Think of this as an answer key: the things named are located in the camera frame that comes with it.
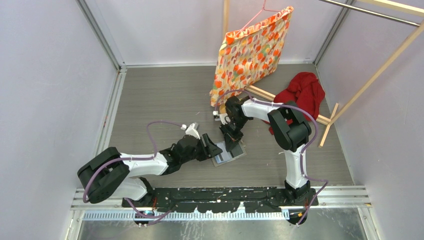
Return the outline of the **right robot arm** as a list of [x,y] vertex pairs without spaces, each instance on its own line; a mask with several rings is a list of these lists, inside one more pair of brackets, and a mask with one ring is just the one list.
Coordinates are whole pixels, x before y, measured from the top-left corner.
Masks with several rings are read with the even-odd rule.
[[223,119],[220,130],[224,136],[227,152],[232,151],[243,137],[242,128],[254,118],[269,123],[276,143],[283,149],[286,162],[284,194],[288,203],[299,205],[311,188],[306,178],[306,165],[303,148],[309,141],[311,127],[297,105],[290,102],[286,106],[230,97],[225,102],[227,116]]

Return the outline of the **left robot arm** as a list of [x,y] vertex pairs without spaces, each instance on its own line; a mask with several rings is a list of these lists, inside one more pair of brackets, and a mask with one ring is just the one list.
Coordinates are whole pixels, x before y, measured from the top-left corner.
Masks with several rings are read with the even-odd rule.
[[110,197],[128,198],[148,207],[154,197],[143,176],[170,175],[187,162],[202,162],[222,152],[206,133],[199,138],[186,134],[177,143],[153,154],[131,155],[108,147],[77,171],[84,188],[82,200],[98,204]]

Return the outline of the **white magnetic stripe card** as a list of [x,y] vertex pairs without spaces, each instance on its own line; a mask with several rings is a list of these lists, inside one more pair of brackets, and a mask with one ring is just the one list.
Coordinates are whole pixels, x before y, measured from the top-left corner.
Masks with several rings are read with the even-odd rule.
[[224,164],[232,160],[233,157],[231,153],[226,150],[226,145],[224,141],[219,142],[217,146],[222,150],[222,153],[215,157],[215,162],[217,164]]

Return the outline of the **black card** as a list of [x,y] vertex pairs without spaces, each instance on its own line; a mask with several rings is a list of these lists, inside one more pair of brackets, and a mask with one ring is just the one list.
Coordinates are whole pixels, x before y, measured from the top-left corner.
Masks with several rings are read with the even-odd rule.
[[233,158],[240,158],[246,155],[246,151],[241,142],[239,142],[231,151],[230,154]]

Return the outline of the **taupe leather card holder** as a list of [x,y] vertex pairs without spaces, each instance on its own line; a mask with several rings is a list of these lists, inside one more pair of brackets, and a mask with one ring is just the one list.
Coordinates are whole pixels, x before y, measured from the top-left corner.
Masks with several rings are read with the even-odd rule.
[[231,151],[226,150],[224,141],[221,141],[216,145],[222,150],[222,153],[211,159],[215,167],[219,167],[223,164],[229,163],[247,155],[245,146],[243,145],[242,141],[240,141]]

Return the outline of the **tan oval tray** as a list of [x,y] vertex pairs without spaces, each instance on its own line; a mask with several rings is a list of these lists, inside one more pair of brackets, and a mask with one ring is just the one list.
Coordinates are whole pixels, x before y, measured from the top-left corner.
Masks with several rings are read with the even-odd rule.
[[227,110],[226,110],[226,106],[224,103],[217,105],[217,110],[219,114],[226,114]]

